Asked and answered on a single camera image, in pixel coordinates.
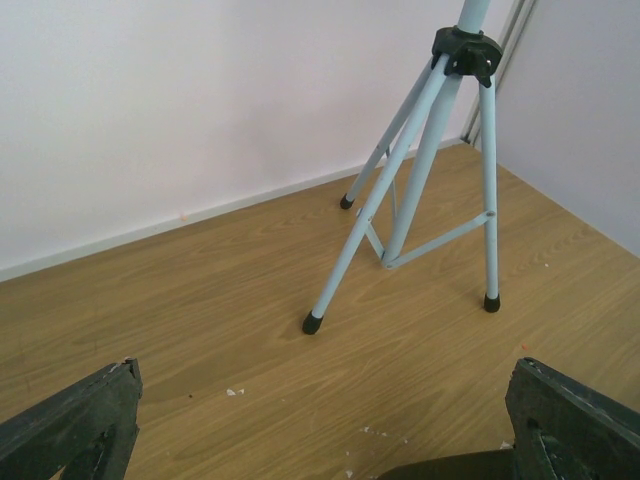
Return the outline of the black metronome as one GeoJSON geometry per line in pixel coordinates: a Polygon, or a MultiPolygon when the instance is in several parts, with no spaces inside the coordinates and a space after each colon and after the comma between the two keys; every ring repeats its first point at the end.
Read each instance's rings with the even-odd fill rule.
{"type": "Polygon", "coordinates": [[[379,480],[518,479],[511,449],[475,452],[401,465],[379,480]]]}

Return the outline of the light blue music stand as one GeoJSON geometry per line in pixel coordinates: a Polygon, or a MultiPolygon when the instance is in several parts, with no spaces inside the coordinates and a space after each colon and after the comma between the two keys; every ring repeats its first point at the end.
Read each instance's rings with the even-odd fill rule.
{"type": "Polygon", "coordinates": [[[340,200],[350,209],[375,169],[381,172],[358,211],[356,222],[313,308],[302,322],[306,335],[320,329],[324,315],[363,240],[369,241],[381,264],[395,269],[481,227],[485,238],[486,292],[483,308],[501,307],[498,262],[498,188],[495,74],[502,60],[500,45],[484,34],[486,1],[464,3],[456,25],[436,32],[432,57],[378,141],[350,189],[340,200]],[[479,87],[483,165],[483,210],[472,220],[436,237],[409,253],[402,251],[430,174],[462,80],[472,77],[479,87]],[[404,197],[393,201],[392,232],[381,242],[373,219],[385,197],[395,198],[395,178],[414,141],[419,143],[404,197]]]}

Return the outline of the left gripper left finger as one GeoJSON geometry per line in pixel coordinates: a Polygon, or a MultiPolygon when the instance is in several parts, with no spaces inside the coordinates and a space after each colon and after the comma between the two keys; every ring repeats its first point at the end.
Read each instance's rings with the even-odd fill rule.
{"type": "Polygon", "coordinates": [[[135,358],[109,364],[1,424],[3,479],[122,479],[137,440],[135,358]]]}

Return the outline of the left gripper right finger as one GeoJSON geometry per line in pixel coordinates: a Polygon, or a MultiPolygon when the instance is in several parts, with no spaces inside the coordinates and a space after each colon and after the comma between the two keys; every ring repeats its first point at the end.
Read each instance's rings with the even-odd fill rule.
{"type": "Polygon", "coordinates": [[[639,413],[525,357],[505,397],[521,479],[637,479],[639,413]]]}

